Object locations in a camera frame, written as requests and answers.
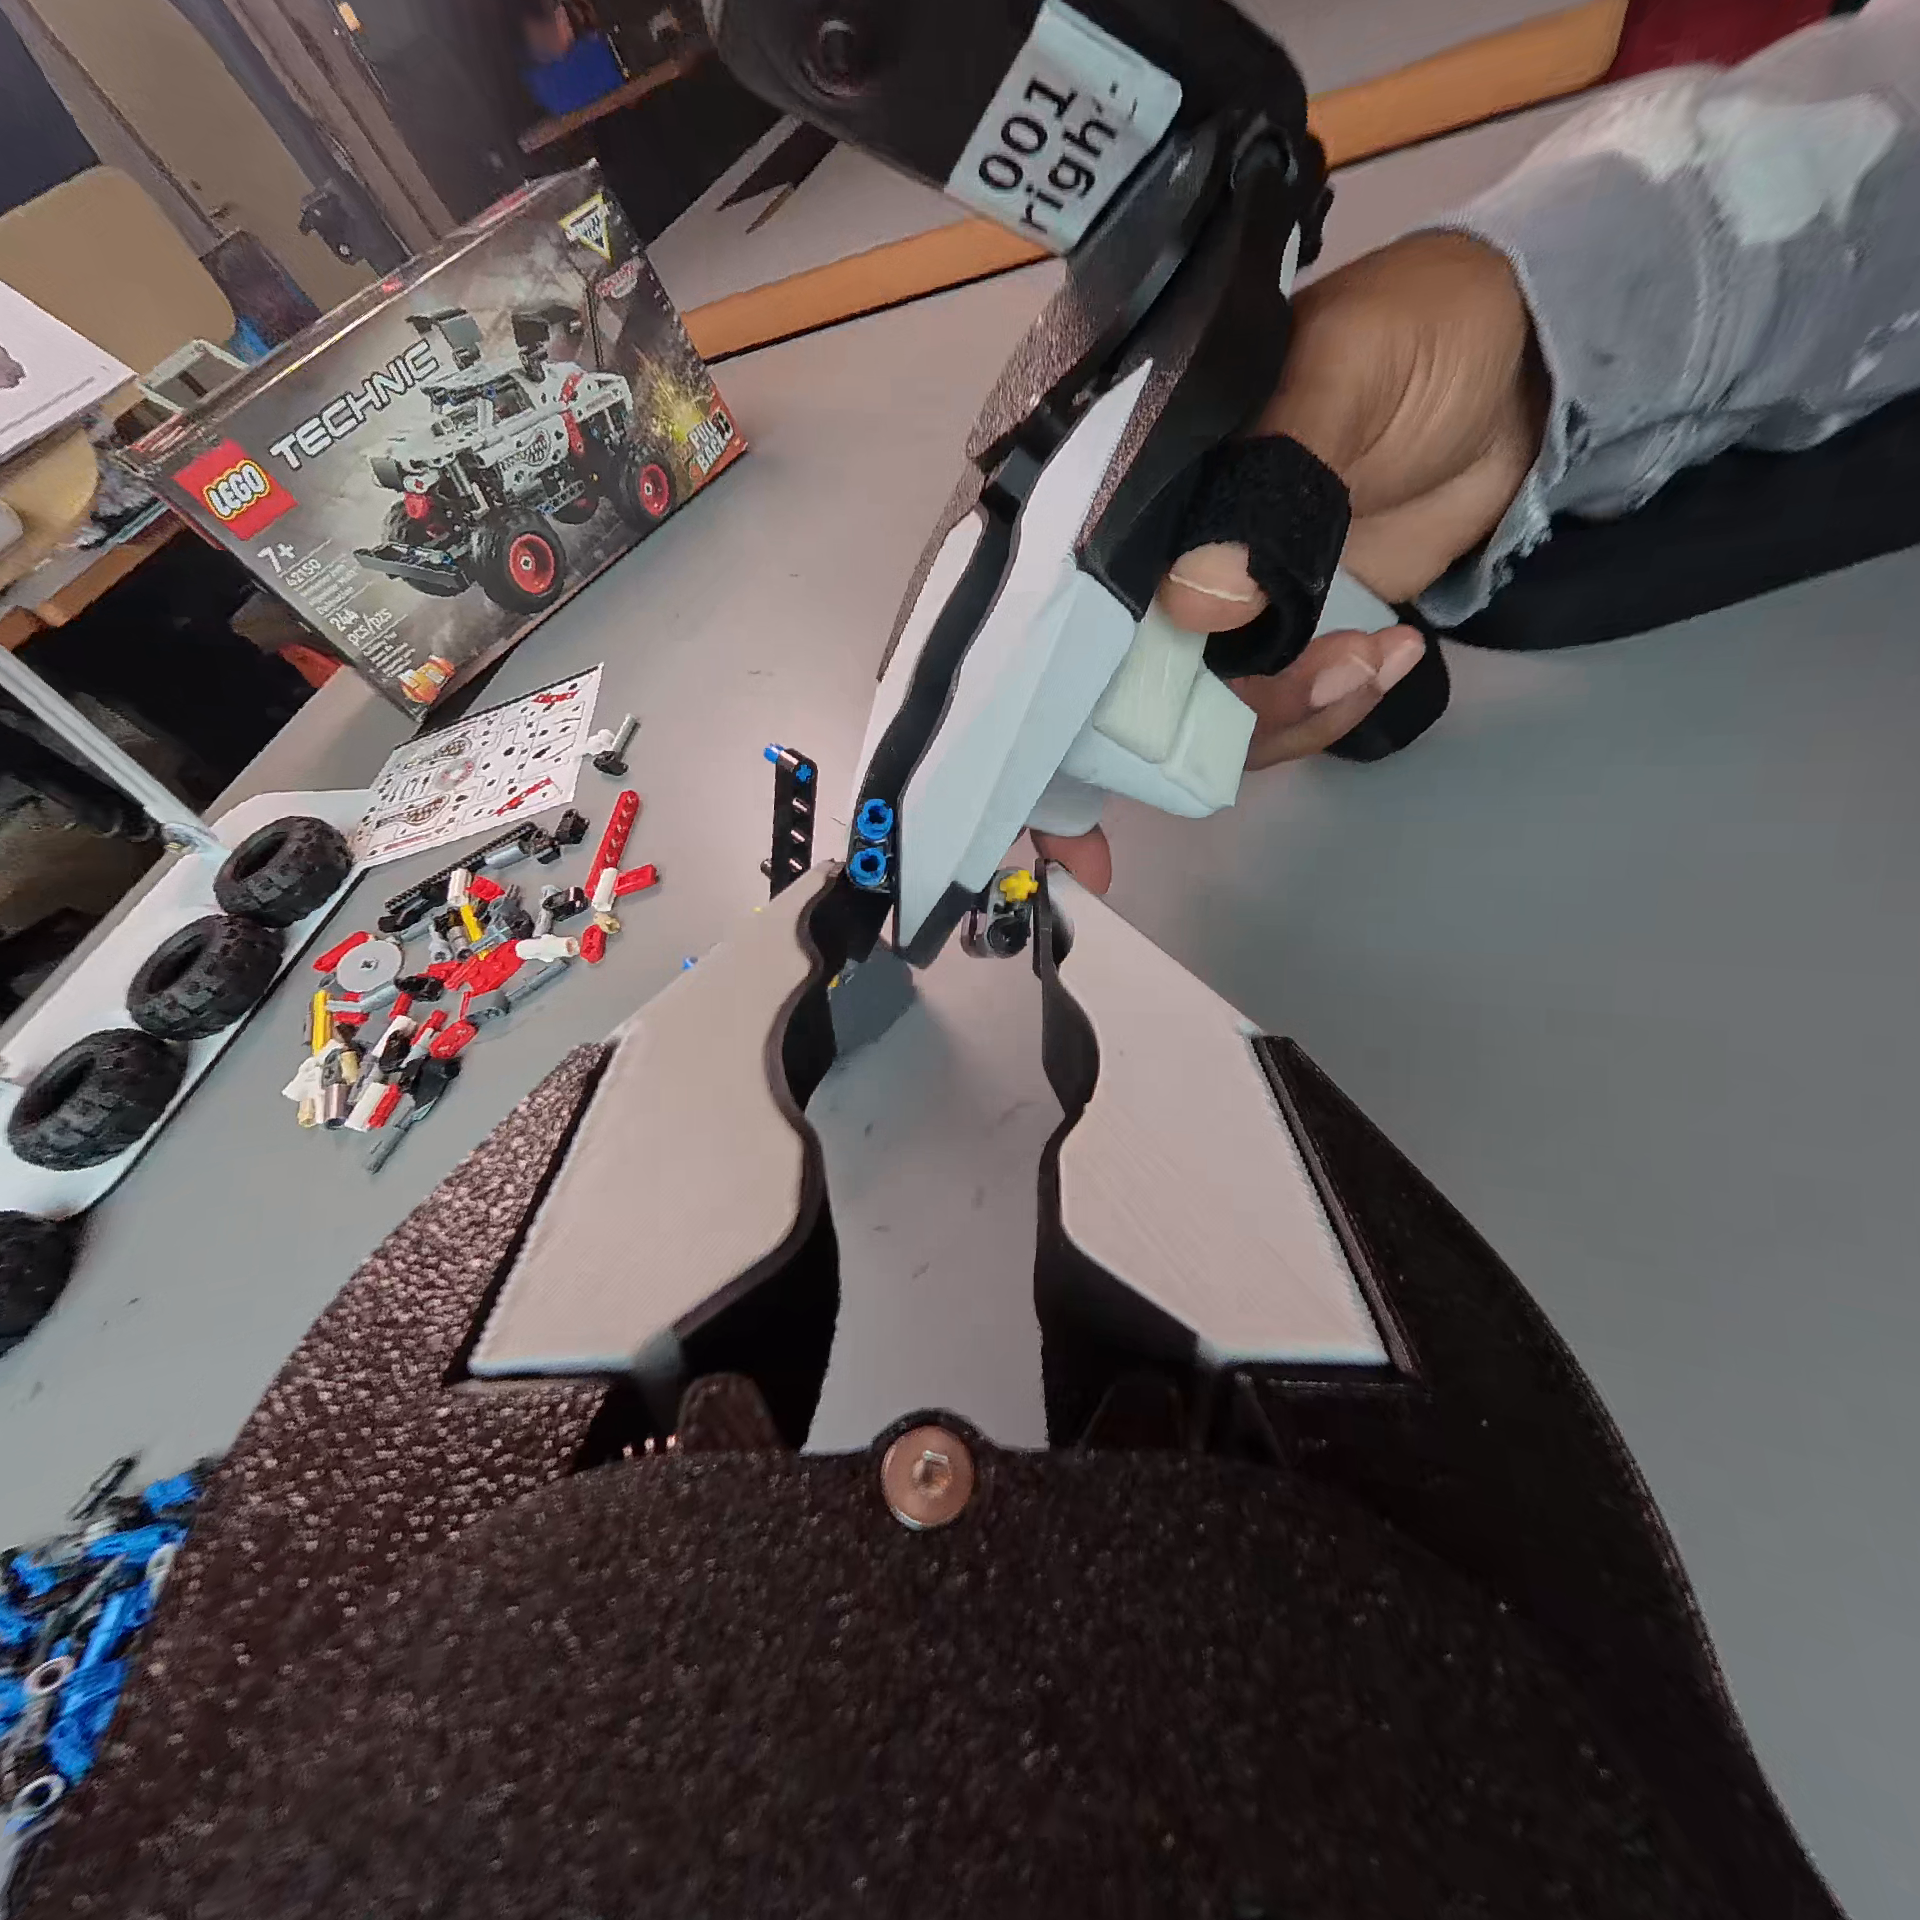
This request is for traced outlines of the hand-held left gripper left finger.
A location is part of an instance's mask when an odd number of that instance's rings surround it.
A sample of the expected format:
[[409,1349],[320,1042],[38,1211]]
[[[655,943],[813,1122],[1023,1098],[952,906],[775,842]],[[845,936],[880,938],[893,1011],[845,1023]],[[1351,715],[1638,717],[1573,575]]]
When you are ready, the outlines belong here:
[[808,1101],[836,1058],[839,863],[647,1000],[477,1321],[473,1380],[822,1380],[840,1306]]

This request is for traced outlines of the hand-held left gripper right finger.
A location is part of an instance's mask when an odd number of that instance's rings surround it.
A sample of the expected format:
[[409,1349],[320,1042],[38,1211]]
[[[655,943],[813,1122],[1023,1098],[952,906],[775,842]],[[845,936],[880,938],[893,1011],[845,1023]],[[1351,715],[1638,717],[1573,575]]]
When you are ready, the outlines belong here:
[[1385,1368],[1256,1025],[1060,867],[1036,972],[1063,1112],[1044,1219],[1094,1299],[1212,1364]]

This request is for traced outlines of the grey black toy brick assembly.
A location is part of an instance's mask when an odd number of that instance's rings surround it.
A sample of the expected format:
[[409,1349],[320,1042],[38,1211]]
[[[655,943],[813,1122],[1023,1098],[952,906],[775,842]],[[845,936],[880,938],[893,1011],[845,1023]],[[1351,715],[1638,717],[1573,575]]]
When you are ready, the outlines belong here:
[[1029,949],[1039,899],[1036,867],[999,868],[989,883],[969,901],[961,916],[961,949],[971,959],[1017,959]]

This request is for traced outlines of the black toy beam blue pins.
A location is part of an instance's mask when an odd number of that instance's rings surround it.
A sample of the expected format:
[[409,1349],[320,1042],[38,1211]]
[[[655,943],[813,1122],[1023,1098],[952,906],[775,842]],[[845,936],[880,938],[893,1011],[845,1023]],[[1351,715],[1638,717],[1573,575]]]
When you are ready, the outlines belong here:
[[812,868],[820,780],[812,757],[782,744],[768,744],[763,759],[775,771],[775,796],[773,844],[758,868],[775,899]]

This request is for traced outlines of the person's right forearm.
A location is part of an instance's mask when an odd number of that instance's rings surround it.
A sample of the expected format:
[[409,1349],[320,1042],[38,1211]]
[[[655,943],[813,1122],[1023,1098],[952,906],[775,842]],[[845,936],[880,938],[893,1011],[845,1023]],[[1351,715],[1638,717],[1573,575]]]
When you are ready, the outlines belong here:
[[1625,83],[1430,226],[1497,252],[1542,442],[1417,601],[1445,624],[1558,522],[1619,522],[1728,450],[1814,448],[1918,385],[1918,5]]

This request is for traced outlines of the grey desk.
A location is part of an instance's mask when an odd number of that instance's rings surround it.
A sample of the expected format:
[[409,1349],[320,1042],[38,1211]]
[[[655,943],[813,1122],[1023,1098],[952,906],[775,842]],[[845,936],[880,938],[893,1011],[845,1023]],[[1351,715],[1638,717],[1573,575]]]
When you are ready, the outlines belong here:
[[[749,452],[487,688],[606,667],[660,888],[374,1178],[280,1100],[299,1000],[240,1034],[5,1357],[5,1546],[118,1457],[225,1450],[423,1192],[763,901],[760,751],[849,780],[905,580],[1055,280],[719,371]],[[1113,807],[1110,901],[1529,1288],[1822,1875],[1852,1915],[1916,1915],[1916,553],[1452,677],[1377,767],[1272,769],[1204,824]]]

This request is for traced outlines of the person's right hand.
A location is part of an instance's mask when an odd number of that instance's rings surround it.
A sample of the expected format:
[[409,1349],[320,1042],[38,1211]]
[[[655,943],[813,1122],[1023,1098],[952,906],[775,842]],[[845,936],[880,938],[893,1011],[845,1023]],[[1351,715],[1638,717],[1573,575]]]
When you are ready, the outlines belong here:
[[[1254,439],[1292,439],[1351,496],[1344,570],[1411,607],[1497,528],[1545,432],[1545,369],[1507,257],[1462,232],[1413,232],[1305,287]],[[1199,545],[1159,603],[1188,633],[1263,610],[1244,545]],[[1278,677],[1239,680],[1254,713],[1246,773],[1327,752],[1423,658],[1427,639],[1325,632]]]

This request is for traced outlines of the pile of mixed toy parts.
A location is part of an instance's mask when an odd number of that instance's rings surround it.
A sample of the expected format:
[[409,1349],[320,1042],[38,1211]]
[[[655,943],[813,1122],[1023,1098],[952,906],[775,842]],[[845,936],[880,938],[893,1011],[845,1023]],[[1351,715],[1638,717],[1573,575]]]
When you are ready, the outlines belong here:
[[[304,1056],[280,1093],[299,1132],[363,1140],[366,1170],[379,1172],[446,1101],[475,1042],[608,959],[617,911],[660,881],[653,863],[630,863],[635,824],[614,896],[592,911],[585,881],[608,812],[597,820],[565,807],[541,824],[548,839],[534,858],[503,871],[456,874],[439,914],[401,936],[382,936],[373,923],[323,953],[304,1016]],[[333,964],[366,938],[401,946],[401,976],[363,1000],[336,994]]]

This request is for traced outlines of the black toothed toy rack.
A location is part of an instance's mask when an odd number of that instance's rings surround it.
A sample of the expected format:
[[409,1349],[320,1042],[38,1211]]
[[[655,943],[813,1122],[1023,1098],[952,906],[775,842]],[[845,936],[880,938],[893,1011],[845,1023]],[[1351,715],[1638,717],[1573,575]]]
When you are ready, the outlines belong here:
[[548,834],[539,824],[520,824],[511,832],[503,832],[479,848],[456,856],[446,868],[421,877],[411,889],[391,896],[374,921],[374,931],[388,938],[399,938],[432,914],[448,906],[448,892],[456,874],[475,875],[503,871],[534,858],[545,847]]

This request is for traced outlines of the white sticker sheet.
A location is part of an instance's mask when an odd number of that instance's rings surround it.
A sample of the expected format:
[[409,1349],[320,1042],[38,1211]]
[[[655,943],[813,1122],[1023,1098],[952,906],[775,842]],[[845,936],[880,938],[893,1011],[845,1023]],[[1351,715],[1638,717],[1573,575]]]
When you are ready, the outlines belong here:
[[397,748],[347,847],[361,867],[464,844],[571,802],[606,667],[551,682]]

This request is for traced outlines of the toy truck cardboard box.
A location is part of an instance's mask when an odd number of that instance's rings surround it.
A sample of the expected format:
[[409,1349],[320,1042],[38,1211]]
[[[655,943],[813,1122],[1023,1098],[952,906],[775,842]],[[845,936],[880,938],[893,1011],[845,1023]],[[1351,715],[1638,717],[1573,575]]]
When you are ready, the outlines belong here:
[[744,450],[590,161],[407,258],[120,461],[417,720]]

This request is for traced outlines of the silver metal table leg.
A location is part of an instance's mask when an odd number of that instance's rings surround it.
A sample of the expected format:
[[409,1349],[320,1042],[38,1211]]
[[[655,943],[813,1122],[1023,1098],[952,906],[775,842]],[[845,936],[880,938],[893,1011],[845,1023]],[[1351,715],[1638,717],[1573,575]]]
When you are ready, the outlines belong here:
[[6,696],[31,713],[41,724],[54,732],[65,748],[81,757],[104,781],[115,784],[139,812],[153,824],[156,832],[169,848],[189,848],[220,863],[225,853],[223,844],[203,826],[189,804],[159,781],[147,767],[133,759],[124,748],[100,732],[77,706],[72,706],[54,685],[20,664],[16,653],[1,649],[1,685]]

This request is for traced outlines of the pile of blue black pins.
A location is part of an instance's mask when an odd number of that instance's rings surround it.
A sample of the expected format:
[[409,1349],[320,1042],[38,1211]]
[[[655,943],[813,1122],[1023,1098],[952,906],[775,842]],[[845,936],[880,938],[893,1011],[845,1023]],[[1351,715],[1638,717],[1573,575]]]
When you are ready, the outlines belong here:
[[1,1554],[5,1880],[94,1772],[212,1475],[124,1457],[59,1529]]

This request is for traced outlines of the tan chair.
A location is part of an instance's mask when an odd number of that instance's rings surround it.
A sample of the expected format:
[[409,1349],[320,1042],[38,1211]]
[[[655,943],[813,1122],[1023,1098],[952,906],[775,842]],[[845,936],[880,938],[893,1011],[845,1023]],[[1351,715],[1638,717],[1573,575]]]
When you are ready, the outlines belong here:
[[225,347],[232,308],[144,188],[104,165],[1,217],[1,281],[135,377],[201,340]]

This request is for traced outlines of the white instruction booklet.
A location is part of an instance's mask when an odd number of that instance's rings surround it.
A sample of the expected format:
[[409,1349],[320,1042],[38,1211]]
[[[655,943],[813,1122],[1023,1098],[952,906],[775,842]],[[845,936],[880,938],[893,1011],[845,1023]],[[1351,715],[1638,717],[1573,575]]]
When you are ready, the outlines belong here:
[[109,352],[1,283],[1,465],[135,383]]

